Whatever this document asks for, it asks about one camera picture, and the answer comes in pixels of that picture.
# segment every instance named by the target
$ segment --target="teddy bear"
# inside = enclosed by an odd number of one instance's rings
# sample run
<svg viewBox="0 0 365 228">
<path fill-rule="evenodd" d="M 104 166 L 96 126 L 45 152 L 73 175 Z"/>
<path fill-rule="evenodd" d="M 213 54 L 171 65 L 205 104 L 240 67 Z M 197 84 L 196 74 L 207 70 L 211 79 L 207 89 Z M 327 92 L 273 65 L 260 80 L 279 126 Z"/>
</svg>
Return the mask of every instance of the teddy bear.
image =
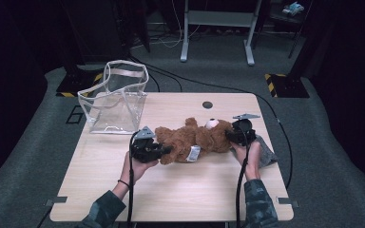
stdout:
<svg viewBox="0 0 365 228">
<path fill-rule="evenodd" d="M 225 136 L 225 131 L 232 129 L 231 123 L 215 119 L 208 121 L 205 126 L 198 126 L 193 117 L 186 119 L 185 126 L 178 129 L 160 126 L 155 129 L 157 142 L 165 147 L 172 147 L 169 154 L 162 155 L 160 163 L 192 162 L 188 156 L 193 146 L 198 148 L 198 158 L 209 152 L 228 152 L 231 144 Z"/>
</svg>

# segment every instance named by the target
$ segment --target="chair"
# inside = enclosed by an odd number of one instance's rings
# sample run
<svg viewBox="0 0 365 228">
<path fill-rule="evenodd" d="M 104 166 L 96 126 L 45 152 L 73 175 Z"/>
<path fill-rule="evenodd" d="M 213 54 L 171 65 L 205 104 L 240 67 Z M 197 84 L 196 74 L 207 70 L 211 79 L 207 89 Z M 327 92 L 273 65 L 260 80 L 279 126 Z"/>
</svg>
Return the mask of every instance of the chair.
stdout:
<svg viewBox="0 0 365 228">
<path fill-rule="evenodd" d="M 304 7 L 304 10 L 301 13 L 297 13 L 295 16 L 291 16 L 290 14 L 286 14 L 282 12 L 284 9 L 284 6 L 290 5 L 291 3 L 295 2 L 295 0 L 292 1 L 282 1 L 282 3 L 271 3 L 270 9 L 267 11 L 267 15 L 264 18 L 264 20 L 260 21 L 259 29 L 256 38 L 253 41 L 252 48 L 256 48 L 257 41 L 259 39 L 259 34 L 262 30 L 263 24 L 266 20 L 269 20 L 271 22 L 274 22 L 276 24 L 281 24 L 286 27 L 289 27 L 293 30 L 295 30 L 295 36 L 294 40 L 295 42 L 292 45 L 292 49 L 289 53 L 289 59 L 292 57 L 293 51 L 295 50 L 296 44 L 298 43 L 298 37 L 300 36 L 304 23 L 307 20 L 307 17 L 310 13 L 310 9 L 313 6 L 314 0 L 310 0 L 308 2 L 300 2 L 299 3 Z"/>
</svg>

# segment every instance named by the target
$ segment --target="gray carpet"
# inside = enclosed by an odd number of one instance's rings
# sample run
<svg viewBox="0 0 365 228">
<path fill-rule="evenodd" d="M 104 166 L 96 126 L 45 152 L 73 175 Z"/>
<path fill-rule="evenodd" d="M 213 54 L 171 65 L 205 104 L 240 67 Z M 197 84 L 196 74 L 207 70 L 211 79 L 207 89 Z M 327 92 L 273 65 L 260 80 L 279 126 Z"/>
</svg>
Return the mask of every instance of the gray carpet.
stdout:
<svg viewBox="0 0 365 228">
<path fill-rule="evenodd" d="M 143 47 L 133 48 L 131 52 L 149 65 L 214 85 L 178 78 L 183 92 L 238 92 L 217 86 L 238 88 L 260 95 L 274 108 L 293 150 L 293 176 L 288 194 L 300 203 L 300 207 L 294 209 L 295 217 L 281 222 L 281 227 L 365 227 L 365 176 L 353 166 L 332 135 L 324 106 L 309 80 L 302 78 L 309 99 L 272 98 L 266 86 L 264 74 L 288 73 L 301 44 L 294 57 L 287 59 L 292 40 L 287 36 L 262 34 L 254 50 L 256 65 L 249 67 L 242 43 L 245 38 L 203 35 L 190 43 L 188 61 L 184 64 L 180 63 L 181 43 L 173 48 L 151 45 L 150 53 Z M 0 227 L 36 227 L 48 210 L 43 204 L 55 197 L 61 186 L 86 121 L 83 118 L 80 124 L 66 124 L 78 101 L 55 96 L 55 89 L 65 74 L 59 68 L 46 75 L 45 99 L 0 170 Z M 161 92 L 180 91 L 175 80 L 154 71 L 151 74 Z M 153 80 L 145 91 L 157 91 Z M 288 181 L 287 142 L 269 106 L 262 100 L 259 104 L 279 156 L 283 179 Z M 47 218 L 42 227 L 72 227 L 74 224 Z M 224 227 L 224 224 L 152 223 L 137 227 Z"/>
</svg>

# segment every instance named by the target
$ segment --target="bracelet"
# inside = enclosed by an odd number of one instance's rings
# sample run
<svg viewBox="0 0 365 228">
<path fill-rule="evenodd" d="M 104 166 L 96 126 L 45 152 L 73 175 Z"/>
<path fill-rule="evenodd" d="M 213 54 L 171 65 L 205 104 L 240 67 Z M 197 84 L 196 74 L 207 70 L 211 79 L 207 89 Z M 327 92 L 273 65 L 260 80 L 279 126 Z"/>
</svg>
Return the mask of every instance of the bracelet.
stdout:
<svg viewBox="0 0 365 228">
<path fill-rule="evenodd" d="M 130 188 L 129 188 L 129 184 L 127 184 L 125 181 L 123 181 L 123 180 L 118 180 L 118 182 L 121 182 L 121 183 L 125 184 L 125 185 L 128 187 L 128 189 L 130 189 Z"/>
</svg>

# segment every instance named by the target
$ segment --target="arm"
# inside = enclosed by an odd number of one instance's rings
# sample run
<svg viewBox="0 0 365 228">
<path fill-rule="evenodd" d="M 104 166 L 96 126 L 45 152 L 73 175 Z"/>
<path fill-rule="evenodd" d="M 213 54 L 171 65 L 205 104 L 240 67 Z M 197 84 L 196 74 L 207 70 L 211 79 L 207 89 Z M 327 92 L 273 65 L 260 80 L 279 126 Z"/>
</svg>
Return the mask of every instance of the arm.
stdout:
<svg viewBox="0 0 365 228">
<path fill-rule="evenodd" d="M 132 184 L 135 184 L 148 168 L 155 166 L 158 162 L 159 161 L 140 163 L 133 159 L 132 168 L 134 170 L 134 182 Z M 112 224 L 125 209 L 125 204 L 122 200 L 129 191 L 129 185 L 129 152 L 126 152 L 120 181 L 118 181 L 112 191 L 107 191 L 93 202 L 88 215 L 76 225 L 76 227 L 101 228 L 108 227 Z"/>
<path fill-rule="evenodd" d="M 245 165 L 244 184 L 246 216 L 244 227 L 279 227 L 278 216 L 274 204 L 260 179 L 259 161 L 262 159 L 263 141 L 255 140 L 248 152 L 248 163 Z M 232 142 L 237 152 L 237 158 L 242 165 L 246 155 L 246 148 Z"/>
</svg>

